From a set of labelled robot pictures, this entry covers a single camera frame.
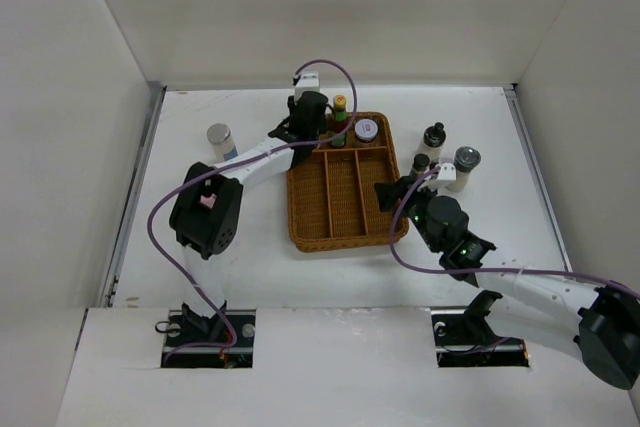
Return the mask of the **salt bottle black knob cap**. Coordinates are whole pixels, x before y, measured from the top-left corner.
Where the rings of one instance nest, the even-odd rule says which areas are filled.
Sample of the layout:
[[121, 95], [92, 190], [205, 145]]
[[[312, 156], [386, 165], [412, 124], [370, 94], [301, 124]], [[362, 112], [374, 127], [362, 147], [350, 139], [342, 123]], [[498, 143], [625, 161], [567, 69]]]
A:
[[436, 122], [423, 133], [422, 147], [424, 153], [432, 160], [440, 157], [443, 145], [446, 141], [445, 127], [442, 122]]

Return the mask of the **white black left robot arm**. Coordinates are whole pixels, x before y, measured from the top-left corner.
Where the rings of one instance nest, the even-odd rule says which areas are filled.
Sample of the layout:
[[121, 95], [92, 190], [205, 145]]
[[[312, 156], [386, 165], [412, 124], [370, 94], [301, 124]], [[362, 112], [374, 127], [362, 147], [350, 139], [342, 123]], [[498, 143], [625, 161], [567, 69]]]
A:
[[219, 272], [209, 259], [224, 252], [234, 239], [243, 195], [310, 157], [319, 137], [327, 131], [327, 106], [328, 98], [315, 91], [290, 97], [288, 117], [265, 140], [223, 162], [224, 172], [178, 194], [169, 226], [182, 246], [189, 274]]

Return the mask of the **small pepper jar black cap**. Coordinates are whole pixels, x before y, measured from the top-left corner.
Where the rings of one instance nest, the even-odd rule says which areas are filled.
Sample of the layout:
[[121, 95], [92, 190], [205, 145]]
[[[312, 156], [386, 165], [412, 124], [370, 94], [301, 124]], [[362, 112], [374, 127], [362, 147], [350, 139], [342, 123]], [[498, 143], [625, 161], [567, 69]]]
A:
[[430, 157], [423, 153], [418, 153], [413, 158], [410, 175], [416, 179], [428, 171], [431, 160]]

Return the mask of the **white peppercorn jar silver lid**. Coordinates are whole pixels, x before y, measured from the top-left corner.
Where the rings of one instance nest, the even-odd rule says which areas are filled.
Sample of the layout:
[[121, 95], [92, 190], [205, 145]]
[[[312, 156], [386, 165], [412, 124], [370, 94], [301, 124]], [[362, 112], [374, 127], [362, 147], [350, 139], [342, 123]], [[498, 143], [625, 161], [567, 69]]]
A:
[[227, 124], [215, 123], [211, 125], [207, 129], [206, 135], [218, 161], [224, 162], [238, 156], [231, 129]]

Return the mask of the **sauce jar white red lid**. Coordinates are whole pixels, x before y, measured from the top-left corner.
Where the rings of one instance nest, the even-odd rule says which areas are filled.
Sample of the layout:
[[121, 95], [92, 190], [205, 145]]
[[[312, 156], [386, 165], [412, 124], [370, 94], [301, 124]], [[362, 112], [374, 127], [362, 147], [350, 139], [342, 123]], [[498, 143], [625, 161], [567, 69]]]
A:
[[376, 141], [379, 134], [378, 124], [369, 118], [358, 120], [354, 125], [354, 136], [359, 146], [370, 146]]

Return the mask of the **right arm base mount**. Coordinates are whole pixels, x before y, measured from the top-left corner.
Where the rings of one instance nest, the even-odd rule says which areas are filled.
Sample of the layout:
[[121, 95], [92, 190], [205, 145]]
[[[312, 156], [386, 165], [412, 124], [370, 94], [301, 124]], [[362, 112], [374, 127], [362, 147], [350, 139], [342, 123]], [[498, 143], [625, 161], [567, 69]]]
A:
[[431, 311], [431, 323], [440, 368], [529, 367], [521, 339], [497, 336], [489, 327], [490, 308], [502, 297], [480, 292], [466, 307]]

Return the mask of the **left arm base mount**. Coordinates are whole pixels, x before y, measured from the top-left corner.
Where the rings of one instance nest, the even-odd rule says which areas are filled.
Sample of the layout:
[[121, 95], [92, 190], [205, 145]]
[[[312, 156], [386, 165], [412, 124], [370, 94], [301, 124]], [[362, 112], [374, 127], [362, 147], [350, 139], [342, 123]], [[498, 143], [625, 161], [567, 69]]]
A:
[[199, 315], [186, 303], [157, 322], [156, 333], [163, 336], [160, 367], [168, 369], [248, 369], [253, 366], [256, 339], [255, 310], [231, 310], [226, 317], [232, 332], [217, 314]]

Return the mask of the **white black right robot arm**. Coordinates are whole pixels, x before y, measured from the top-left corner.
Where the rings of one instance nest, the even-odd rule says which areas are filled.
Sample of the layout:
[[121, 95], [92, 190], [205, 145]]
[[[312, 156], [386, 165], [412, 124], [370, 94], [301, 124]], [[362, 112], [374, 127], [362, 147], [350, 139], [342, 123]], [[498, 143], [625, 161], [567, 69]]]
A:
[[483, 343], [529, 340], [583, 363], [597, 378], [630, 390], [639, 378], [639, 295], [612, 281], [562, 270], [522, 267], [469, 230], [459, 202], [409, 176], [374, 186], [381, 211], [408, 219], [438, 257], [430, 275], [448, 275], [479, 289], [464, 331]]

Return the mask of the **red sauce bottle green label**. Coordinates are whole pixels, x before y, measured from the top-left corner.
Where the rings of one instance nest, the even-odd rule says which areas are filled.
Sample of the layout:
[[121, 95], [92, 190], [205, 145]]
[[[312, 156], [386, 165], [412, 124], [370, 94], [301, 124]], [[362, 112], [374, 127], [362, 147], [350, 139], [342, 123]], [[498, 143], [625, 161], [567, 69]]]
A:
[[347, 98], [344, 95], [336, 95], [333, 99], [328, 122], [332, 148], [342, 148], [346, 145], [346, 134], [343, 133], [343, 130], [346, 128], [348, 120]]

